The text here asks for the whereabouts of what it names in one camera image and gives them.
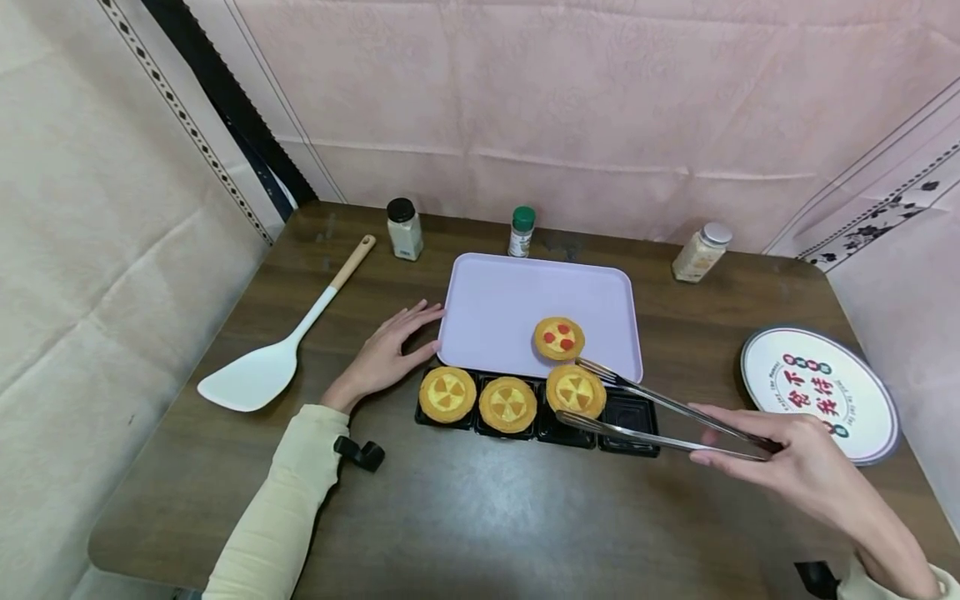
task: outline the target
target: white spatula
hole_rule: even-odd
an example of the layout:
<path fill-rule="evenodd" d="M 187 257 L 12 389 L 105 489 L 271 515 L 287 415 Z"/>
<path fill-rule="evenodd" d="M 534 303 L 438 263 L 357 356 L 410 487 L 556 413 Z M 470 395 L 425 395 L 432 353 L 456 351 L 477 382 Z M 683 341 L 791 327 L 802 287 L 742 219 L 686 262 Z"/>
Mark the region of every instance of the white spatula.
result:
<path fill-rule="evenodd" d="M 376 238 L 365 235 L 340 273 L 285 340 L 241 356 L 219 371 L 208 375 L 197 386 L 200 395 L 230 410 L 249 413 L 263 408 L 282 392 L 297 371 L 297 347 L 320 313 L 344 286 L 357 265 L 373 248 Z"/>

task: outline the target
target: pink wall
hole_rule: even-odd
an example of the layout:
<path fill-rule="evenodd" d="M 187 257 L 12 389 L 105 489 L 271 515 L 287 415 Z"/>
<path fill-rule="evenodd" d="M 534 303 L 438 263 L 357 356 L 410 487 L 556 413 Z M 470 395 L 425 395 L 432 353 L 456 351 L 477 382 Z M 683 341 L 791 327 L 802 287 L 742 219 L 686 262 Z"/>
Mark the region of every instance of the pink wall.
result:
<path fill-rule="evenodd" d="M 956 0 L 189 4 L 350 203 L 755 252 L 960 63 Z"/>

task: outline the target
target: spatula head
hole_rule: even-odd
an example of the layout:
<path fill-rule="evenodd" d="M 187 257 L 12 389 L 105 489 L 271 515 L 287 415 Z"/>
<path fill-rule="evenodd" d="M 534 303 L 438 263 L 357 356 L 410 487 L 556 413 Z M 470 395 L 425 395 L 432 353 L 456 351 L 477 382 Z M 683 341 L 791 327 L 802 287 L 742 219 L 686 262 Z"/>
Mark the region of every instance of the spatula head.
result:
<path fill-rule="evenodd" d="M 277 397 L 296 370 L 297 346 L 280 342 L 254 350 L 208 375 L 197 391 L 215 404 L 249 413 Z"/>

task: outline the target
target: woman's left hand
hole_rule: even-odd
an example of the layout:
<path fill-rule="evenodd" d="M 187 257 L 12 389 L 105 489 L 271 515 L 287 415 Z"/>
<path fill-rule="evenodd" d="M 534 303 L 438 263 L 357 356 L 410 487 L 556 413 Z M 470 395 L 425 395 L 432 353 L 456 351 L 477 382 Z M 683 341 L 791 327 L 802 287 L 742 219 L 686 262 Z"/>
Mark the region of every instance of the woman's left hand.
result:
<path fill-rule="evenodd" d="M 356 358 L 333 382 L 320 403 L 349 414 L 362 397 L 397 383 L 403 375 L 428 360 L 440 348 L 440 342 L 434 340 L 404 355 L 400 350 L 403 343 L 418 329 L 443 315 L 444 309 L 440 304 L 427 307 L 426 300 L 396 313 L 364 343 Z"/>

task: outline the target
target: silver lid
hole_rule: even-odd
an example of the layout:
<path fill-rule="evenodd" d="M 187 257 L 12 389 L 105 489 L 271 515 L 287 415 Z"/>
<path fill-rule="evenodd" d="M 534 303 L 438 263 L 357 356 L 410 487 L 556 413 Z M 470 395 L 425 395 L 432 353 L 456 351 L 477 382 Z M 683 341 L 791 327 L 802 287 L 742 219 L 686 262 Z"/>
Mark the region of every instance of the silver lid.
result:
<path fill-rule="evenodd" d="M 710 244 L 716 244 L 717 246 L 726 246 L 733 239 L 733 232 L 722 223 L 707 223 L 700 230 L 700 234 Z"/>

